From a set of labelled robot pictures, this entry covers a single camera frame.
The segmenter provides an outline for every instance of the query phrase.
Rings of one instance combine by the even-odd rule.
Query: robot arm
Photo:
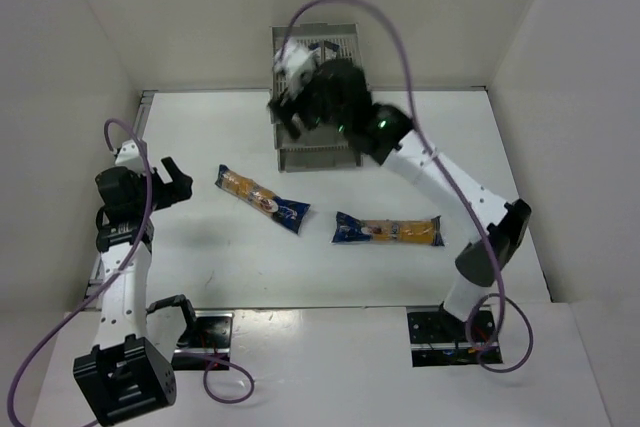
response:
[[[104,281],[117,277],[103,294],[91,352],[75,359],[73,374],[101,425],[114,425],[175,402],[173,351],[185,329],[195,326],[195,313],[184,295],[146,306],[151,223],[129,264],[121,269],[120,262],[142,226],[146,189],[140,155],[133,142],[125,142],[116,166],[96,177],[104,201],[96,218],[96,246]],[[191,197],[191,177],[171,158],[162,159],[162,164],[172,182],[165,184],[154,170],[153,210]]]
[[[501,268],[520,246],[531,209],[522,200],[508,203],[491,193],[446,155],[423,150],[413,122],[392,105],[373,103],[364,72],[346,59],[317,66],[310,52],[294,41],[285,55],[278,52],[274,69],[287,80],[287,89],[269,102],[289,136],[296,140],[300,128],[313,130],[321,123],[335,125],[349,145],[395,172],[453,217],[467,234],[468,245],[456,258],[458,276],[443,308],[461,322],[469,317],[495,278],[478,231],[465,206],[433,162],[437,155],[471,202],[484,227]]]

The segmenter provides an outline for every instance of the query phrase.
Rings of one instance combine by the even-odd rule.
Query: purple cable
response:
[[[207,355],[207,354],[196,354],[191,352],[180,352],[175,354],[176,357],[193,357],[196,359],[203,359],[209,361],[207,366],[204,369],[204,374],[202,375],[202,384],[204,385],[204,390],[207,392],[207,395],[211,397],[216,402],[220,402],[221,404],[231,405],[231,404],[239,404],[240,402],[244,402],[249,397],[253,395],[253,391],[256,388],[256,382],[253,380],[253,377],[243,367],[240,367],[238,364],[234,364],[233,362],[229,362],[228,360],[221,359],[218,355]],[[242,397],[238,397],[237,399],[223,399],[222,397],[218,397],[214,394],[209,388],[209,384],[207,383],[207,376],[209,372],[213,368],[214,364],[222,364],[226,365],[231,369],[235,369],[244,374],[244,376],[249,379],[249,391],[244,394]]]
[[[73,312],[71,312],[58,325],[56,325],[51,330],[51,332],[49,332],[47,335],[45,335],[43,337],[43,339],[40,342],[38,342],[38,344],[33,348],[33,350],[31,352],[29,352],[29,354],[24,359],[22,364],[20,364],[20,367],[16,371],[16,373],[15,373],[15,375],[13,377],[13,380],[11,381],[11,385],[9,387],[9,393],[7,394],[7,415],[9,416],[9,420],[14,425],[14,427],[26,427],[22,422],[20,422],[20,420],[18,419],[18,417],[16,415],[15,399],[16,399],[16,392],[18,390],[18,384],[20,383],[20,380],[22,379],[22,376],[24,375],[25,371],[27,370],[27,367],[33,361],[35,356],[38,355],[38,353],[42,350],[42,348],[45,345],[47,345],[47,343],[58,332],[60,332],[69,322],[71,322],[71,320],[74,317],[76,317],[80,312],[82,312],[89,304],[91,304],[93,301],[95,301],[104,291],[106,291],[109,287],[111,287],[111,285],[118,278],[119,273],[122,272],[127,267],[127,265],[129,265],[129,261],[131,260],[131,258],[133,257],[136,249],[140,245],[140,242],[142,242],[142,237],[144,236],[144,234],[146,232],[147,224],[149,223],[149,218],[151,217],[151,213],[152,213],[152,210],[153,210],[152,209],[153,190],[152,190],[152,180],[151,180],[152,171],[151,171],[151,166],[149,165],[149,158],[147,157],[147,151],[146,151],[146,149],[144,147],[144,144],[140,141],[140,139],[138,139],[138,137],[133,132],[133,129],[131,127],[129,127],[129,125],[127,125],[126,123],[124,123],[123,121],[121,121],[119,119],[109,119],[104,123],[104,138],[105,138],[105,141],[107,143],[107,147],[112,152],[114,152],[113,144],[111,143],[111,139],[109,138],[109,126],[111,124],[116,124],[120,128],[122,128],[127,133],[127,135],[131,138],[131,140],[133,140],[133,142],[136,144],[136,147],[138,148],[138,150],[141,153],[140,157],[142,158],[142,163],[144,165],[145,181],[146,181],[146,199],[145,199],[144,213],[142,214],[142,222],[140,224],[140,229],[138,230],[138,235],[136,236],[135,240],[133,241],[133,244],[131,245],[131,249],[129,249],[129,252],[124,257],[123,261],[120,263],[120,266],[115,271],[115,273],[111,277],[109,277],[105,282],[103,282],[103,284],[92,295],[90,295],[87,299],[82,301],[73,310]],[[206,375],[207,375],[208,370],[210,369],[210,367],[209,367],[209,369],[207,371],[205,371],[205,388],[207,389],[207,393],[209,393],[209,395],[214,400],[218,400],[219,402],[223,402],[223,403],[237,403],[237,402],[242,402],[243,400],[246,400],[247,398],[249,398],[249,396],[251,396],[251,394],[253,393],[253,388],[254,388],[253,378],[251,377],[249,372],[247,372],[245,369],[243,369],[242,367],[240,367],[240,366],[238,366],[236,364],[232,364],[231,362],[226,362],[226,361],[223,361],[223,360],[217,359],[217,358],[214,359],[214,360],[215,360],[215,362],[218,362],[218,363],[221,363],[221,364],[224,363],[225,365],[229,365],[230,367],[232,367],[234,369],[237,369],[240,372],[242,372],[243,374],[245,374],[249,378],[249,381],[251,382],[251,390],[250,390],[248,395],[242,397],[241,399],[235,400],[235,401],[225,401],[224,399],[218,399],[217,397],[215,397],[214,395],[212,395],[210,393],[210,391],[208,389],[208,386],[206,386]],[[96,425],[98,425],[98,421],[94,420],[93,422],[89,422],[88,424],[84,425],[83,427],[94,427]]]
[[[471,206],[471,203],[464,195],[464,192],[462,192],[462,189],[460,189],[460,186],[458,185],[458,183],[451,176],[451,173],[447,170],[447,168],[442,163],[442,161],[438,158],[438,156],[433,155],[434,153],[433,147],[431,147],[431,144],[429,143],[424,133],[422,132],[422,129],[420,128],[416,105],[413,99],[413,82],[411,80],[411,70],[409,68],[409,57],[407,55],[406,49],[404,48],[404,44],[402,43],[402,39],[400,38],[400,34],[398,33],[398,30],[393,25],[391,20],[382,12],[382,10],[380,10],[378,7],[376,7],[372,3],[367,2],[365,0],[312,0],[304,4],[302,7],[300,7],[296,11],[296,13],[293,15],[291,20],[289,21],[289,25],[287,26],[287,31],[285,33],[284,40],[282,42],[282,49],[280,50],[280,60],[282,60],[282,58],[284,57],[284,51],[287,45],[287,41],[291,37],[293,26],[298,20],[298,18],[304,12],[306,12],[307,10],[313,7],[316,7],[321,4],[334,4],[334,3],[353,5],[366,10],[367,13],[369,13],[378,22],[380,22],[380,24],[382,24],[382,26],[385,28],[385,30],[387,31],[387,33],[389,34],[389,36],[391,37],[395,45],[398,55],[400,56],[400,63],[402,65],[402,71],[405,78],[405,87],[407,90],[407,97],[409,100],[409,110],[411,111],[411,117],[412,117],[414,129],[418,133],[418,137],[422,142],[422,146],[424,147],[425,153],[433,157],[433,162],[438,167],[443,177],[447,180],[451,188],[454,190],[454,192],[462,202],[462,205],[464,205],[465,209],[469,213],[469,216],[471,217],[473,224],[475,225],[476,229],[478,230],[478,233],[480,234],[482,244],[484,245],[484,248],[486,249],[487,254],[489,256],[489,261],[491,262],[491,266],[494,272],[494,277],[496,279],[496,284],[498,287],[498,294],[490,294],[482,298],[480,301],[478,301],[478,303],[475,305],[475,307],[472,309],[471,313],[469,314],[469,317],[465,322],[465,335],[467,338],[467,342],[469,342],[469,344],[471,344],[471,346],[478,351],[478,363],[486,370],[489,370],[491,372],[504,372],[504,373],[513,372],[514,370],[519,369],[520,367],[522,367],[522,365],[526,363],[526,361],[529,359],[529,356],[531,355],[531,351],[533,350],[534,339],[533,339],[533,329],[531,327],[531,323],[529,322],[529,319],[527,318],[525,313],[522,311],[522,309],[516,306],[516,304],[511,299],[507,298],[507,296],[505,295],[504,281],[502,279],[500,263],[498,262],[498,259],[496,257],[495,252],[493,251],[493,248],[491,247],[491,243],[489,242],[489,237],[487,237],[484,227],[480,223],[480,219],[478,219],[478,216],[474,212],[473,207]],[[482,307],[482,305],[484,304],[484,302],[486,302],[491,297],[498,297],[498,300],[499,300],[498,322],[496,323],[496,328],[494,329],[493,333],[491,334],[487,342],[484,344],[477,344],[473,340],[473,337],[471,336],[471,326],[473,324],[473,319],[478,313],[478,311],[480,310],[480,308]],[[509,302],[509,304],[514,306],[516,311],[521,315],[522,319],[524,320],[525,325],[527,326],[527,330],[529,331],[529,348],[527,349],[527,353],[525,354],[525,356],[514,366],[508,367],[506,369],[494,369],[492,367],[488,367],[487,365],[485,365],[485,363],[482,361],[482,354],[488,351],[489,349],[491,349],[492,344],[498,339],[498,336],[500,335],[500,331],[502,330],[502,325],[504,323],[504,314],[505,314],[507,302]]]

